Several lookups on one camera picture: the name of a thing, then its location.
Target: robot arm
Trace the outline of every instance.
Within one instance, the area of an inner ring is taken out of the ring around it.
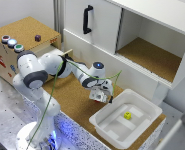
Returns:
[[[63,62],[58,78],[65,78],[71,72],[75,75],[81,85],[88,90],[91,90],[90,99],[101,102],[107,102],[107,96],[113,92],[112,82],[105,78],[105,68],[100,62],[93,63],[88,69],[84,63],[74,62],[62,56],[46,53],[39,59],[31,51],[23,51],[18,55],[18,68],[23,78],[23,83],[27,88],[38,89],[48,78],[48,74],[55,76],[61,62]]]

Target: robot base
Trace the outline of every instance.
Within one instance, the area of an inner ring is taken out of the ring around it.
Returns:
[[[29,135],[29,133],[31,132],[31,130],[34,128],[35,125],[36,125],[36,122],[29,123],[29,124],[25,125],[18,132],[17,137],[16,137],[16,149],[17,150],[26,150],[26,148],[28,146],[28,142],[26,140],[26,137]],[[60,137],[57,138],[58,147],[60,147],[61,142],[62,142],[62,139]],[[40,147],[32,148],[31,146],[29,146],[29,148],[27,150],[41,150],[41,148]]]

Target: white wall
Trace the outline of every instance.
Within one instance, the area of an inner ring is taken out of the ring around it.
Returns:
[[[28,16],[54,29],[53,0],[0,0],[0,27]]]
[[[181,112],[185,111],[185,78],[175,89],[169,91],[165,102]]]

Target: yellow object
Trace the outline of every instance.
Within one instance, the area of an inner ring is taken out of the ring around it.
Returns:
[[[129,120],[131,118],[131,113],[130,112],[126,112],[124,114],[124,118],[127,119],[127,120]]]

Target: cabinet door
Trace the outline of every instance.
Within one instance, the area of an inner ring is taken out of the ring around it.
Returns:
[[[83,14],[88,5],[88,28],[92,32],[83,33]],[[105,0],[66,0],[65,29],[85,41],[114,54],[121,17],[121,8]]]

